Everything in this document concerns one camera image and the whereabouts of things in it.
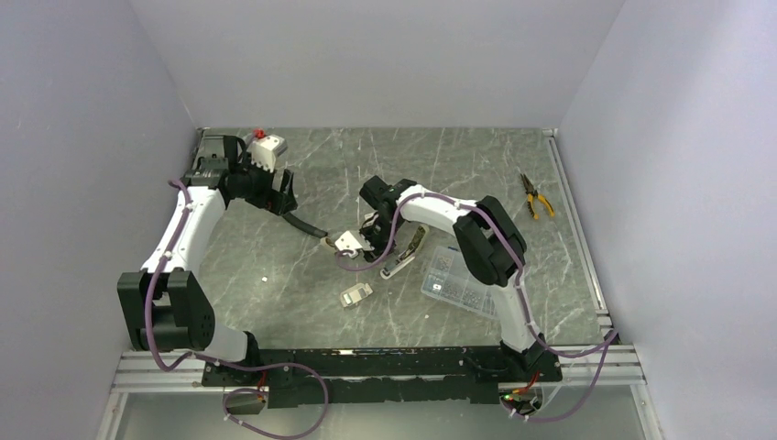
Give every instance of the black base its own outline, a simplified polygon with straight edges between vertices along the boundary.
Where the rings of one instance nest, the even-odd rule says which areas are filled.
[[[469,399],[498,403],[500,382],[528,382],[539,371],[541,382],[562,379],[558,357],[535,344],[524,353],[505,346],[422,348],[266,349],[259,363],[296,362],[326,377],[330,403],[423,402]],[[422,376],[395,379],[397,376]],[[261,373],[235,374],[207,364],[205,387],[255,387]],[[322,402],[321,385],[304,371],[268,371],[269,408],[293,408]]]

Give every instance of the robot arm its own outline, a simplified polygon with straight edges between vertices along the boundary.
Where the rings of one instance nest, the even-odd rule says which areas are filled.
[[[432,193],[414,181],[402,180],[388,186],[378,176],[371,178],[359,194],[376,213],[358,232],[344,233],[335,241],[335,246],[340,251],[347,251],[351,258],[356,257],[355,251],[361,251],[367,261],[375,261],[386,248],[394,247],[394,243],[389,243],[389,236],[395,215],[397,228],[405,221],[421,222],[455,236],[472,275],[486,285],[496,286],[490,291],[501,323],[503,343],[515,352],[523,352],[535,344],[535,340],[526,326],[514,288],[518,276],[514,261],[479,215],[456,204],[425,196]],[[520,261],[525,261],[526,241],[497,199],[487,196],[480,201],[453,200],[485,211]]]
[[[275,164],[285,150],[283,138],[260,132],[247,144],[233,136],[202,138],[192,168],[181,179],[191,201],[187,203],[187,194],[179,192],[175,212],[151,257],[139,272],[126,272],[118,282],[119,300],[135,349],[148,350],[146,295],[152,273],[160,259],[167,258],[153,291],[152,317],[159,350],[190,349],[234,362],[256,352],[252,350],[256,347],[253,336],[216,321],[196,276],[213,228],[230,201],[242,198],[275,215],[297,207],[290,171],[283,171],[278,189],[273,185]],[[188,219],[166,254],[184,210],[189,210]],[[163,301],[165,293],[169,304]]]

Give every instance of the pliers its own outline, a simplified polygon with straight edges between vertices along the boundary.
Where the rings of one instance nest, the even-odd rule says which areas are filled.
[[[548,202],[548,199],[546,199],[544,195],[540,194],[537,189],[534,188],[534,185],[531,184],[531,181],[526,177],[526,174],[522,173],[520,179],[523,182],[523,188],[526,190],[526,205],[529,206],[529,214],[534,217],[534,220],[540,219],[540,215],[537,214],[537,211],[534,211],[534,199],[539,200],[545,205],[545,208],[548,210],[548,214],[550,214],[551,217],[555,216],[556,212],[553,211],[551,203]]]

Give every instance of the parts organizer box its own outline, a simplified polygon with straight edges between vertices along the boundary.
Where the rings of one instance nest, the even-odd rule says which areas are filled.
[[[438,246],[434,250],[421,292],[486,318],[497,319],[488,286],[469,273],[461,252],[452,247]]]

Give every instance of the white wall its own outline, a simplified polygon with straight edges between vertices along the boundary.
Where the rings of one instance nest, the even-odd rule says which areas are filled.
[[[201,126],[558,127],[623,0],[131,0]]]
[[[775,7],[628,0],[561,124],[670,439],[777,432]]]
[[[94,438],[195,131],[126,0],[0,9],[0,437]]]

